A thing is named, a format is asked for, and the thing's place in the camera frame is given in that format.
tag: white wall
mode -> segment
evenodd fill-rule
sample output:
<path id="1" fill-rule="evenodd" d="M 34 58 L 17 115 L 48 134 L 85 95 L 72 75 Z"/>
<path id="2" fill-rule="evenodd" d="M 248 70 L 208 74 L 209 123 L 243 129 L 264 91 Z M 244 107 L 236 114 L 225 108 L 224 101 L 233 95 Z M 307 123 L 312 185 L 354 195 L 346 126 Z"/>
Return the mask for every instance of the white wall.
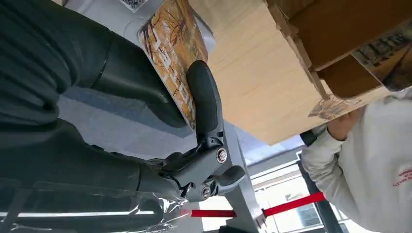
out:
<path id="1" fill-rule="evenodd" d="M 249 172 L 249 175 L 253 176 L 253 175 L 256 175 L 258 173 L 267 171 L 271 168 L 274 168 L 274 167 L 280 166 L 282 164 L 289 163 L 293 160 L 296 160 L 297 159 L 296 153 L 301 151 L 303 147 L 304 146 L 298 147 L 294 150 L 287 151 L 285 153 L 277 155 L 277 156 L 275 156 L 273 158 L 270 158 L 268 160 L 259 162 L 257 164 L 253 164 L 251 166 L 248 166 L 247 170 Z"/>

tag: red barrier tape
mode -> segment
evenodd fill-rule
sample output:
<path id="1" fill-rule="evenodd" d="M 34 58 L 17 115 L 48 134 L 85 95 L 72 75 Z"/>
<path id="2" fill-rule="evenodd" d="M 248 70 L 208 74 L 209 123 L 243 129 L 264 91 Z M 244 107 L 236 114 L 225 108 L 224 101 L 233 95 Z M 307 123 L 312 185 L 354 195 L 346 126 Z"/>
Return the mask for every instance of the red barrier tape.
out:
<path id="1" fill-rule="evenodd" d="M 323 193 L 315 193 L 304 198 L 290 201 L 266 210 L 263 210 L 265 217 L 272 216 L 299 206 L 311 204 L 325 200 Z M 192 210 L 192 217 L 236 217 L 233 210 Z"/>
<path id="2" fill-rule="evenodd" d="M 233 210 L 192 210 L 192 217 L 236 217 Z"/>
<path id="3" fill-rule="evenodd" d="M 278 214 L 278 213 L 281 213 L 281 212 L 284 212 L 284 211 L 287 211 L 287 210 L 297 208 L 299 206 L 303 206 L 303 205 L 311 204 L 311 203 L 314 203 L 314 202 L 322 201 L 324 199 L 325 199 L 325 197 L 323 196 L 323 193 L 319 192 L 319 193 L 315 193 L 315 194 L 309 195 L 309 196 L 304 197 L 304 198 L 293 200 L 291 202 L 284 203 L 284 204 L 281 204 L 281 205 L 263 210 L 263 214 L 265 215 L 265 217 L 268 217 L 268 216 L 272 216 L 272 215 L 275 215 L 275 214 Z"/>

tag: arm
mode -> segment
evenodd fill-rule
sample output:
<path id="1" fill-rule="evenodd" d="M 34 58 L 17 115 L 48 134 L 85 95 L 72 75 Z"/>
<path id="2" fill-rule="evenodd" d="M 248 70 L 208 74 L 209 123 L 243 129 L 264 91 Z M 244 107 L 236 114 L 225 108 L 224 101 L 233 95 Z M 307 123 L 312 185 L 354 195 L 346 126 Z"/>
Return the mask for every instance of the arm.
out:
<path id="1" fill-rule="evenodd" d="M 325 130 L 312 145 L 302 150 L 302 164 L 326 199 L 357 222 L 359 211 L 335 156 L 342 143 Z"/>
<path id="2" fill-rule="evenodd" d="M 303 149 L 301 156 L 304 169 L 326 199 L 356 222 L 361 221 L 359 211 L 336 154 L 361 113 L 362 110 L 355 110 L 329 122 L 328 128 L 312 145 Z"/>

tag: white sweatshirt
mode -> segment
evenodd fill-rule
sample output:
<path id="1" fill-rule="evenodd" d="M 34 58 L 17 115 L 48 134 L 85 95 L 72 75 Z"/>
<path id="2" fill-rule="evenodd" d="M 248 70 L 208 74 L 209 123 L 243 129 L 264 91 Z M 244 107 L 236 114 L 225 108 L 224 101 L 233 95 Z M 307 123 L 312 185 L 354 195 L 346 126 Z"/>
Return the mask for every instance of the white sweatshirt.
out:
<path id="1" fill-rule="evenodd" d="M 412 233 L 410 94 L 369 104 L 344 142 L 326 130 L 302 151 L 326 199 L 371 231 Z"/>

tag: wooden board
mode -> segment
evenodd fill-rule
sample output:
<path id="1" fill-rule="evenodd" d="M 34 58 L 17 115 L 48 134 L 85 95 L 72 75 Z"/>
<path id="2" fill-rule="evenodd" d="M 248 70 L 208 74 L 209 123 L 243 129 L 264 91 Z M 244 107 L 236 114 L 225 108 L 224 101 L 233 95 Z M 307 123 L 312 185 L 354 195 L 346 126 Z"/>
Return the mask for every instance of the wooden board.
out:
<path id="1" fill-rule="evenodd" d="M 325 120 L 308 117 L 321 97 L 261 0 L 189 0 L 214 32 L 209 67 L 229 122 L 269 144 Z M 387 92 L 377 89 L 365 104 Z"/>
<path id="2" fill-rule="evenodd" d="M 353 99 L 380 87 L 380 83 L 352 56 L 318 72 L 332 93 L 341 99 Z"/>
<path id="3" fill-rule="evenodd" d="M 412 17 L 411 0 L 318 0 L 291 19 L 320 70 Z"/>

